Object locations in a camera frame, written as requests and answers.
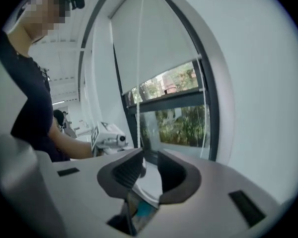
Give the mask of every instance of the man's hand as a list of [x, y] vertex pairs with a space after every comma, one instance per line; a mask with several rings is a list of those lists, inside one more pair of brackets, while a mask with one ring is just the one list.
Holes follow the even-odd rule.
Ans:
[[58, 128], [57, 120], [54, 118], [49, 131], [49, 138], [52, 139], [55, 146], [71, 159], [91, 158], [91, 144], [88, 142], [78, 141], [76, 139], [61, 133]]

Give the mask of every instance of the white roller blind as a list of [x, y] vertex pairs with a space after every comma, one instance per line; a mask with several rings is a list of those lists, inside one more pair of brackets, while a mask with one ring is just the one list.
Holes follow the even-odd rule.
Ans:
[[[136, 87], [137, 44], [142, 0], [126, 0], [112, 18], [123, 93]], [[144, 0], [140, 39], [140, 84], [197, 57], [180, 19], [164, 0]]]

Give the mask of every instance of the dark navy t-shirt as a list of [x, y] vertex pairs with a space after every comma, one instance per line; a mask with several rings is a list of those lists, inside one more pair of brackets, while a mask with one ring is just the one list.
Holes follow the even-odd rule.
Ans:
[[35, 150], [48, 153], [52, 162], [70, 160], [56, 149], [48, 137], [53, 121], [53, 106], [47, 75], [42, 73], [32, 58], [18, 54], [4, 32], [0, 37], [0, 61], [27, 96], [11, 135], [27, 141]]

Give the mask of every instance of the black slot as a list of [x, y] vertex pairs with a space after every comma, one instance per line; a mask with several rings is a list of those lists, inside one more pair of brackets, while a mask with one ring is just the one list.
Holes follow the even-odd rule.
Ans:
[[58, 171], [59, 176], [63, 177], [63, 176], [68, 176], [70, 174], [79, 172], [79, 170], [77, 168], [70, 168], [70, 169], [64, 169], [64, 170], [60, 170]]
[[234, 191], [228, 195], [241, 212], [250, 228], [266, 217], [266, 215], [252, 202], [252, 200], [249, 199], [248, 196], [246, 196], [243, 191]]

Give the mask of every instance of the white device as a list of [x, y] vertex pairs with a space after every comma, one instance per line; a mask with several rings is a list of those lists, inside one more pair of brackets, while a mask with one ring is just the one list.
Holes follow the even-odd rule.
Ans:
[[91, 148], [123, 148], [127, 146], [126, 135], [116, 125], [107, 122], [97, 122], [91, 135]]

